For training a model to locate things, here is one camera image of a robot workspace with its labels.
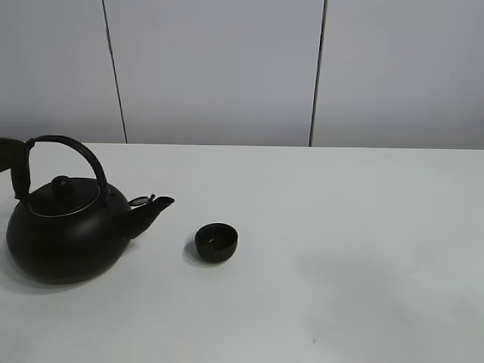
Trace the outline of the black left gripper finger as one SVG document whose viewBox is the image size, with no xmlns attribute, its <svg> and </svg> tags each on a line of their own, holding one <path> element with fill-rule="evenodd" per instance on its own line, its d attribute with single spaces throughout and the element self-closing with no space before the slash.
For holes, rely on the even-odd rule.
<svg viewBox="0 0 484 363">
<path fill-rule="evenodd" d="M 26 144 L 12 138 L 0 140 L 0 168 L 5 170 L 24 170 L 26 168 Z"/>
</svg>

